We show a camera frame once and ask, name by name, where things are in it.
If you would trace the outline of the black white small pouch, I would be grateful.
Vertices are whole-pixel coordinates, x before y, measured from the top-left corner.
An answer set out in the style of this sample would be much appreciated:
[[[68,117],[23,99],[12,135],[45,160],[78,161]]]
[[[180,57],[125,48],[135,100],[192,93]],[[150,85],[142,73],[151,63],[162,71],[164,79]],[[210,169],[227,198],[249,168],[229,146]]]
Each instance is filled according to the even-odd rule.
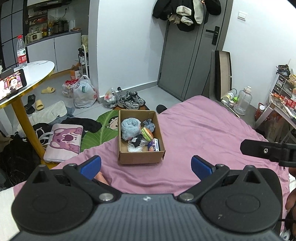
[[[136,137],[129,140],[129,143],[133,145],[135,148],[139,147],[142,141],[142,135],[137,135]]]

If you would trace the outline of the blue tissue pack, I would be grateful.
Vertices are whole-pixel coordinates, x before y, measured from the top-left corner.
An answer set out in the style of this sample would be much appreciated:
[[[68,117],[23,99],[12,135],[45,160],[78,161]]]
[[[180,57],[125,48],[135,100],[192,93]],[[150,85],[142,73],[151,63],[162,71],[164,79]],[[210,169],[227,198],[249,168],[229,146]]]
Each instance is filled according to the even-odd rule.
[[[148,151],[151,151],[151,152],[158,152],[160,149],[159,149],[159,141],[157,138],[153,138],[149,143],[148,143],[148,146],[147,146],[147,150]]]

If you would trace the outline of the fluffy light blue plush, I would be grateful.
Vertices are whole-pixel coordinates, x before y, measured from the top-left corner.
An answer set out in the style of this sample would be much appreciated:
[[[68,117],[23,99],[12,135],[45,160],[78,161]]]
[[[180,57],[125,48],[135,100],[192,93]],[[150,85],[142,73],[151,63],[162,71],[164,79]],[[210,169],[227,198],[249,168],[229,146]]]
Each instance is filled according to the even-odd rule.
[[[140,134],[140,120],[137,118],[126,118],[121,122],[121,138],[129,141]]]

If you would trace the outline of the plush hamburger toy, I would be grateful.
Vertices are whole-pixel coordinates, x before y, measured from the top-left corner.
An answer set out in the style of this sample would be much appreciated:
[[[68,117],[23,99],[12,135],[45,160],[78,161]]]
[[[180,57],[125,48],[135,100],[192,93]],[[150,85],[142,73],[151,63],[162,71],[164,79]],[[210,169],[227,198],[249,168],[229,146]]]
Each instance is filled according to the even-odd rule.
[[[146,127],[143,127],[141,129],[141,134],[142,134],[143,138],[148,142],[150,142],[154,138],[152,132]]]

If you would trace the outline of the pink bear laptop bag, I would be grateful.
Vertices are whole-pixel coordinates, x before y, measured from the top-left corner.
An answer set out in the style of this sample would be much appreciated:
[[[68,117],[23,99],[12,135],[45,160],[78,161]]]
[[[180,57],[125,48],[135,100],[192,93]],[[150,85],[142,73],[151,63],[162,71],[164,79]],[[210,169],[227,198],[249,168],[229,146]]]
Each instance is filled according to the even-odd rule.
[[[48,133],[39,137],[47,143],[43,160],[45,162],[63,162],[80,153],[83,126],[56,123]]]

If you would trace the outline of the green leaf cartoon rug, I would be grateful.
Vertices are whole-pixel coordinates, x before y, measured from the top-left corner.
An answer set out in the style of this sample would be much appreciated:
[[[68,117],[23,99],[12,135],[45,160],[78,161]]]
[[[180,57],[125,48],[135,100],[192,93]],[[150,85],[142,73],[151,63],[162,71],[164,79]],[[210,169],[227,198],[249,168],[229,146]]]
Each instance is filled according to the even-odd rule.
[[[96,120],[101,124],[100,130],[95,133],[87,132],[80,146],[80,152],[99,146],[118,136],[118,110],[110,110],[103,113]]]

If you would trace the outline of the brown cardboard box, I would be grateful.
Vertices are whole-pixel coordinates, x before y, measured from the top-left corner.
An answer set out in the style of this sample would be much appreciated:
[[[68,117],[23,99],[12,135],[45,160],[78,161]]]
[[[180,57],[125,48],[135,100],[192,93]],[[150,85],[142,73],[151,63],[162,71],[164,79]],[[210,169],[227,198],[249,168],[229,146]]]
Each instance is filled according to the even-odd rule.
[[[118,134],[118,160],[121,165],[156,164],[165,156],[155,111],[120,110]]]

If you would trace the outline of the cream towel on floor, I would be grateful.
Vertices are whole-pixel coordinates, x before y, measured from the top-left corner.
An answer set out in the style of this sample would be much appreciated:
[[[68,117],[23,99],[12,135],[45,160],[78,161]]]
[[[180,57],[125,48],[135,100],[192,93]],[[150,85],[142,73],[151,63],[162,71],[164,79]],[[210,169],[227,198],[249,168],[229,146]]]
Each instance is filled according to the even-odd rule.
[[[56,102],[55,104],[37,111],[29,116],[29,121],[31,125],[35,125],[37,123],[51,123],[57,117],[63,117],[67,114],[67,108],[63,101]]]

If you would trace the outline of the small clear plastic bag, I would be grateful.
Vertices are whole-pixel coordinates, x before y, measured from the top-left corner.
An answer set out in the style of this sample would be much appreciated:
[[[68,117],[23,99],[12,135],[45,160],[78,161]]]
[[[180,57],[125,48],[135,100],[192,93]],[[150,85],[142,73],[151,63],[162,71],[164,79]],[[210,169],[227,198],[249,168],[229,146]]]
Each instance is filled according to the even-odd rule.
[[[118,100],[119,100],[118,93],[113,88],[110,88],[105,93],[102,104],[106,108],[115,108],[118,105]]]

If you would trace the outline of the large white plastic bag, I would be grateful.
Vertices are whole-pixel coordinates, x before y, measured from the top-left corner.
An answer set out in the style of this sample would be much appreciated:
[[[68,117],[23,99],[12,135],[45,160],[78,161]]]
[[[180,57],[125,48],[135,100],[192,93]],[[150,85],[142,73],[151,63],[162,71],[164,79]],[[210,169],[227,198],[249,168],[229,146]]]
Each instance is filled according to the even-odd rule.
[[[87,75],[82,75],[73,86],[73,102],[76,108],[89,108],[97,101],[97,90]]]

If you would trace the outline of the black slipper near bed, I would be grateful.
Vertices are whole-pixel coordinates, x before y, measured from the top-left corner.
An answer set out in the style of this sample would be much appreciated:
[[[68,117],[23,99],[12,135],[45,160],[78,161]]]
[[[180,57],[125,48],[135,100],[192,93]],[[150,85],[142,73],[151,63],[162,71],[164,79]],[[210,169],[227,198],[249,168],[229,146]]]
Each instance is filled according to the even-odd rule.
[[[159,104],[156,107],[156,111],[157,111],[158,114],[164,112],[165,110],[167,110],[167,108],[164,105],[162,105],[162,104]]]

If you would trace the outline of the yellow slipper far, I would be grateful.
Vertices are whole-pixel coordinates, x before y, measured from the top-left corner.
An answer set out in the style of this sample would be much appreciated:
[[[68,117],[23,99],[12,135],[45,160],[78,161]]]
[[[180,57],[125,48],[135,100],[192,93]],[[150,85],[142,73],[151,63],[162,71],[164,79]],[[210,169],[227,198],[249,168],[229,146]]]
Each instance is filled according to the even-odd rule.
[[[47,87],[41,91],[41,94],[51,94],[55,92],[55,88]]]

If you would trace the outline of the yellow round table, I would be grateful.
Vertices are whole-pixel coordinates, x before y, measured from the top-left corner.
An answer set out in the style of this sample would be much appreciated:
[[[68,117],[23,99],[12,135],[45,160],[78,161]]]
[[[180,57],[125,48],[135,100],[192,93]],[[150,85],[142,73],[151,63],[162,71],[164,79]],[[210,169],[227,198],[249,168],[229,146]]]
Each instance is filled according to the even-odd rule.
[[[26,114],[24,104],[21,97],[30,93],[33,89],[38,87],[47,78],[49,78],[55,68],[55,64],[49,60],[30,62],[23,68],[24,76],[27,81],[27,86],[20,89],[14,96],[1,100],[1,108],[5,108],[8,105],[12,105],[15,115],[26,134],[30,144],[33,146],[34,150],[38,156],[43,159],[45,149],[41,145],[32,124],[29,121],[28,115]]]

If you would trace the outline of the white kitchen cabinet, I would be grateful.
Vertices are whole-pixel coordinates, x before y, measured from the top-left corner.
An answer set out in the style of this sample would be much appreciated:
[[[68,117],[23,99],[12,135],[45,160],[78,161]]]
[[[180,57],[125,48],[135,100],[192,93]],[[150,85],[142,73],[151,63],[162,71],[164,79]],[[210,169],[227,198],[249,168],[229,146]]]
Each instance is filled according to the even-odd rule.
[[[30,62],[48,60],[55,64],[55,72],[71,69],[78,63],[81,33],[65,33],[27,45]]]

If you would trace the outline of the red label water bottle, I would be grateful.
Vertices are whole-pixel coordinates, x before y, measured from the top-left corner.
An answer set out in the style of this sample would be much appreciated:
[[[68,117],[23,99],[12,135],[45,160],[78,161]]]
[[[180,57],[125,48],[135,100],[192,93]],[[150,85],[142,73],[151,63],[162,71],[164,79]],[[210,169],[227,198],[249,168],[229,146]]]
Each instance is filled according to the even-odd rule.
[[[18,58],[18,66],[24,67],[27,64],[27,53],[25,42],[23,41],[23,36],[18,35],[18,41],[16,44],[16,53]]]

